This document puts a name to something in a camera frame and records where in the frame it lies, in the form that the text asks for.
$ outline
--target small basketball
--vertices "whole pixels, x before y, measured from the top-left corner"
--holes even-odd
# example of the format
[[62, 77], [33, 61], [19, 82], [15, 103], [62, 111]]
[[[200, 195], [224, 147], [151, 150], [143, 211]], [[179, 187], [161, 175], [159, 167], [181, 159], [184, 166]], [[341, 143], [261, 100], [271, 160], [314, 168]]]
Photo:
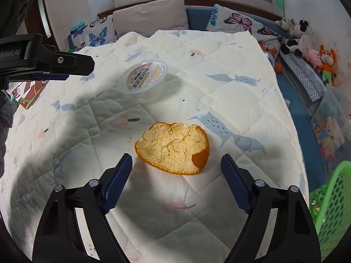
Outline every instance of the small basketball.
[[276, 62], [274, 64], [274, 71], [277, 73], [277, 74], [281, 74], [283, 72], [283, 66], [281, 63], [279, 62]]

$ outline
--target wooden headboard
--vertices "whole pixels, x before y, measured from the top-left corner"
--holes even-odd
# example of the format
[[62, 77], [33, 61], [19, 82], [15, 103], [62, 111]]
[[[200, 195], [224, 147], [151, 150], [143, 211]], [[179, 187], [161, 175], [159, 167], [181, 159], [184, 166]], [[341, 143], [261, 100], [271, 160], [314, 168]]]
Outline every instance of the wooden headboard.
[[[101, 19], [103, 17], [107, 17], [108, 15], [112, 15], [112, 13], [116, 10], [125, 9], [125, 8], [131, 7], [131, 6], [140, 5], [140, 4], [144, 4], [144, 3], [148, 3], [148, 2], [152, 2], [152, 1], [138, 2], [138, 3], [126, 5], [123, 7], [110, 9], [108, 11], [99, 13], [98, 16]], [[186, 6], [213, 7], [215, 4], [218, 4], [220, 6], [227, 7], [227, 8], [230, 8], [232, 10], [248, 13], [251, 15], [258, 16], [258, 17], [262, 17], [262, 18], [265, 18], [265, 19], [270, 20], [270, 21], [279, 21], [281, 19], [281, 17], [279, 17], [275, 14], [272, 14], [268, 11], [265, 11], [265, 10], [257, 9], [257, 8], [243, 5], [240, 3], [228, 2], [228, 1], [223, 1], [223, 0], [184, 0], [184, 2], [185, 2]]]

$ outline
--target door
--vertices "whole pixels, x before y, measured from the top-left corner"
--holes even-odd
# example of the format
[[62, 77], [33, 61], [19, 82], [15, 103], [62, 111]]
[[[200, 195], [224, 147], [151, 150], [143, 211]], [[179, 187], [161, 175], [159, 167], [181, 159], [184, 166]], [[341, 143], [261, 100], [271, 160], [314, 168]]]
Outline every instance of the door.
[[34, 0], [32, 9], [28, 13], [25, 22], [29, 34], [41, 34], [43, 36], [43, 44], [54, 45], [58, 48], [47, 17], [45, 0]]

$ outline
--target white quilted blanket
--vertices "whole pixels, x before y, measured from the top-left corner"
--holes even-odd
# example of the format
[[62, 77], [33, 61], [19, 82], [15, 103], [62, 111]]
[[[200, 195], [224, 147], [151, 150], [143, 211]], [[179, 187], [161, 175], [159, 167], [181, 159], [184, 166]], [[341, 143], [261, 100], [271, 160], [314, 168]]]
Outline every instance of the white quilted blanket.
[[[296, 129], [275, 72], [248, 32], [131, 32], [80, 53], [93, 57], [94, 72], [50, 81], [29, 110], [19, 107], [9, 132], [0, 209], [28, 257], [53, 187], [99, 178], [123, 153], [132, 155], [133, 170], [107, 218], [132, 263], [224, 261], [247, 218], [222, 175], [225, 153], [271, 186], [300, 186], [308, 201]], [[167, 62], [167, 82], [159, 101], [137, 104], [116, 81], [144, 59]], [[138, 159], [134, 143], [157, 121], [205, 129], [210, 156], [200, 174], [172, 175]], [[97, 257], [84, 224], [81, 232]]]

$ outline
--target metal screw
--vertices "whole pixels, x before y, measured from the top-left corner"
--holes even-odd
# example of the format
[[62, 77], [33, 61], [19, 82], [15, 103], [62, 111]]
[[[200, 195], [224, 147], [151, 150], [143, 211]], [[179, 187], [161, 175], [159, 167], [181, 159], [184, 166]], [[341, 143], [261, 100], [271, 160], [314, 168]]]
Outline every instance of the metal screw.
[[290, 187], [290, 190], [292, 190], [294, 193], [297, 193], [299, 191], [299, 188], [293, 185]]
[[55, 192], [59, 192], [59, 191], [61, 191], [62, 189], [63, 189], [63, 186], [62, 186], [62, 185], [57, 185], [57, 186], [55, 186], [55, 188], [54, 188]]
[[90, 187], [95, 187], [95, 186], [98, 185], [98, 183], [99, 183], [99, 181], [97, 179], [92, 179], [92, 180], [89, 181], [89, 186]]
[[265, 185], [265, 183], [262, 180], [256, 180], [255, 184], [259, 187], [263, 187]]

